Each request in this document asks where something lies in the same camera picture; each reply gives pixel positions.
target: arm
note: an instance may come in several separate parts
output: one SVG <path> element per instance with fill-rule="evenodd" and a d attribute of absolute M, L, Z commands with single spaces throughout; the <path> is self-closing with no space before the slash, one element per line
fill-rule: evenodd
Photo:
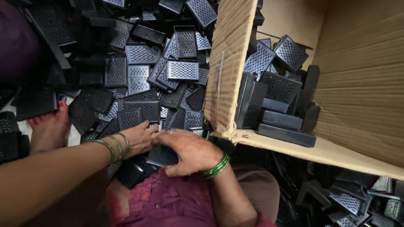
<path fill-rule="evenodd" d="M 124 158 L 150 149 L 158 126 L 146 129 L 149 122 L 122 131 L 127 136 L 130 149 Z M 126 142 L 120 135 L 114 137 L 126 151 Z M 115 151 L 115 141 L 102 139 Z M 105 168 L 111 160 L 109 149 L 100 143 L 86 143 L 41 152 L 27 158 L 0 166 L 0 225 L 16 226 L 34 217 L 67 195 L 86 178 Z"/>
<path fill-rule="evenodd" d="M 223 158 L 223 152 L 211 142 L 193 132 L 175 130 L 162 133 L 157 141 L 171 147 L 178 155 L 175 166 L 166 167 L 170 177 L 186 176 L 213 168 Z M 251 227 L 257 212 L 251 205 L 228 164 L 211 180 L 213 209 L 218 226 Z"/>

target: corrugated cardboard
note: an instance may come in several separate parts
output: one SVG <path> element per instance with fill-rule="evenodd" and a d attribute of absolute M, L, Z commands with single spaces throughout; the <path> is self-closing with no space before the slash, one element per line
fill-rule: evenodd
<path fill-rule="evenodd" d="M 318 140 L 314 148 L 306 148 L 235 129 L 238 89 L 257 0 L 222 0 L 204 105 L 215 135 L 233 143 L 404 179 L 403 2 L 381 2 L 330 0 L 327 7 L 327 1 L 321 0 L 264 0 L 265 23 L 259 31 L 277 37 L 288 34 L 313 48 L 307 53 L 322 71 L 315 95 L 322 107 Z"/>

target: foot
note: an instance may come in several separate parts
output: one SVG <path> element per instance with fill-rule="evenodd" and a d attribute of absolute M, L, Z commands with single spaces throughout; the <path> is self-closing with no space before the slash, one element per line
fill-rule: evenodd
<path fill-rule="evenodd" d="M 48 113 L 28 120 L 32 128 L 31 152 L 53 150 L 66 146 L 70 130 L 69 107 L 64 101 L 57 102 L 56 113 Z"/>

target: hand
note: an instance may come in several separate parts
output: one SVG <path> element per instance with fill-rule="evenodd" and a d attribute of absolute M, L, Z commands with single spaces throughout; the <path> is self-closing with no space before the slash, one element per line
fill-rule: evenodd
<path fill-rule="evenodd" d="M 129 141 L 129 151 L 124 155 L 123 159 L 128 159 L 151 150 L 154 139 L 165 132 L 164 129 L 158 132 L 158 124 L 153 124 L 152 127 L 148 128 L 149 125 L 149 121 L 144 121 L 138 126 L 128 128 L 121 132 Z M 126 151 L 125 139 L 121 135 L 114 135 L 114 137 L 119 140 L 122 150 Z"/>
<path fill-rule="evenodd" d="M 166 131 L 156 137 L 156 142 L 171 147 L 178 155 L 177 165 L 165 167 L 169 177 L 187 176 L 209 170 L 223 159 L 223 151 L 190 131 Z"/>

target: purple fabric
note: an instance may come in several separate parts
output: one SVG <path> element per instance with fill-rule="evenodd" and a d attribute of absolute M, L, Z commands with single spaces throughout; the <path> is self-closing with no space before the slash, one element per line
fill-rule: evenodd
<path fill-rule="evenodd" d="M 39 55 L 40 44 L 28 21 L 0 0 L 0 83 L 21 82 Z"/>

